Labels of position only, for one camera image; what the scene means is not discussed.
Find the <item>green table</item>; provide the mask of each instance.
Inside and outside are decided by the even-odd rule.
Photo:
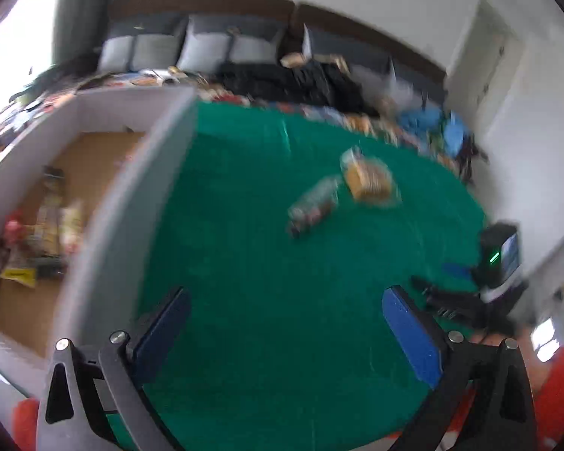
[[[388,164],[402,205],[341,192],[293,241],[288,207],[355,144]],[[459,181],[413,151],[273,110],[200,105],[138,309],[183,285],[193,312],[150,400],[190,451],[352,449],[397,430],[427,387],[382,317],[382,292],[412,274],[472,289],[441,264],[475,263],[483,224]]]

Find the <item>wall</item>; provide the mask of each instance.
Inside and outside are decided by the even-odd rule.
[[[450,74],[479,0],[304,0],[357,17]],[[499,112],[478,137],[491,159],[473,193],[491,218],[520,222],[525,272],[564,237],[564,14],[554,0],[487,0],[525,47]]]

